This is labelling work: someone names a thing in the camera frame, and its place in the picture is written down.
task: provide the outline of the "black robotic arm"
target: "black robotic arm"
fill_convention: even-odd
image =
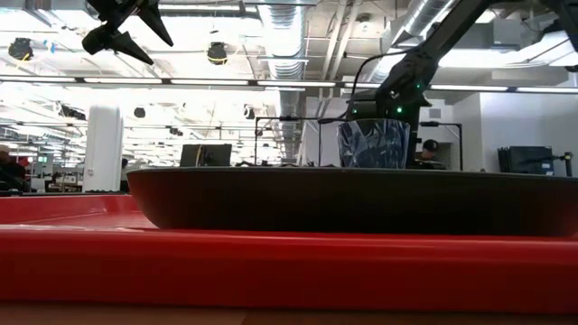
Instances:
[[[409,162],[413,161],[415,152],[419,110],[421,107],[430,106],[424,98],[424,91],[427,90],[438,69],[439,60],[455,46],[491,5],[520,1],[523,0],[459,1],[432,35],[407,53],[389,72],[389,76],[375,94],[373,117],[392,118],[407,122],[411,126]],[[560,24],[568,33],[574,49],[578,51],[578,0],[541,1],[558,14]],[[347,112],[348,119],[368,118],[367,112],[358,115],[356,104],[357,99],[353,97]]]
[[[164,27],[158,0],[88,0],[98,11],[98,19],[104,24],[90,31],[82,40],[82,47],[90,54],[102,50],[119,51],[142,62],[153,64],[145,51],[131,39],[128,32],[120,32],[118,27],[131,14],[136,14],[165,43],[172,46],[171,35]]]

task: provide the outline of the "black bowl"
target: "black bowl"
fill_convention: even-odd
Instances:
[[[169,168],[128,173],[159,228],[565,237],[578,181],[340,168]]]

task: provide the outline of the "fluorescent light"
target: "fluorescent light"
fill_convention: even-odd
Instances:
[[[174,85],[200,85],[200,86],[246,86],[246,80],[218,80],[218,79],[171,79]]]
[[[291,58],[291,57],[256,57],[259,61],[290,61],[290,62],[309,62],[305,58]]]
[[[62,149],[64,149],[64,147],[60,144],[43,145],[42,147],[44,149],[48,149],[48,150],[62,150]]]
[[[576,94],[578,88],[561,88],[561,87],[519,87],[517,92],[526,93],[543,93],[543,94]]]
[[[271,87],[335,87],[335,82],[269,80],[258,81],[257,85]]]
[[[492,49],[455,49],[449,51],[439,61],[441,68],[484,68],[497,69],[515,63],[502,51]]]
[[[371,83],[365,83],[365,82],[358,82],[357,86],[355,86],[356,89],[377,89],[379,88],[379,86],[381,86],[380,84],[371,84]],[[346,82],[345,83],[345,88],[353,88],[353,82]]]
[[[27,153],[27,152],[19,152],[19,153],[11,152],[9,154],[13,157],[36,157],[38,155],[37,153]]]
[[[503,92],[508,87],[500,86],[461,86],[461,85],[432,85],[430,90],[453,90],[453,91],[488,91]]]
[[[159,5],[159,10],[188,11],[188,10],[209,10],[219,11],[238,11],[237,5]],[[248,13],[256,13],[255,7],[246,7]]]
[[[162,80],[156,78],[84,78],[88,83],[122,83],[122,84],[161,84]]]
[[[305,91],[306,89],[305,88],[288,88],[288,87],[265,87],[265,90],[300,92],[300,91]]]
[[[76,82],[70,77],[20,77],[20,76],[1,76],[0,81],[19,81],[19,82]]]
[[[18,148],[18,144],[11,144],[11,143],[5,143],[5,142],[0,142],[1,145],[7,145],[8,148],[10,149],[16,149]]]

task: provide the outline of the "column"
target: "column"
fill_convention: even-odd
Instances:
[[[90,107],[83,191],[120,189],[122,140],[123,116],[118,105]]]

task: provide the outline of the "red tray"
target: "red tray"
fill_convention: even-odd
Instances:
[[[578,312],[572,238],[159,230],[130,196],[0,199],[0,300]]]

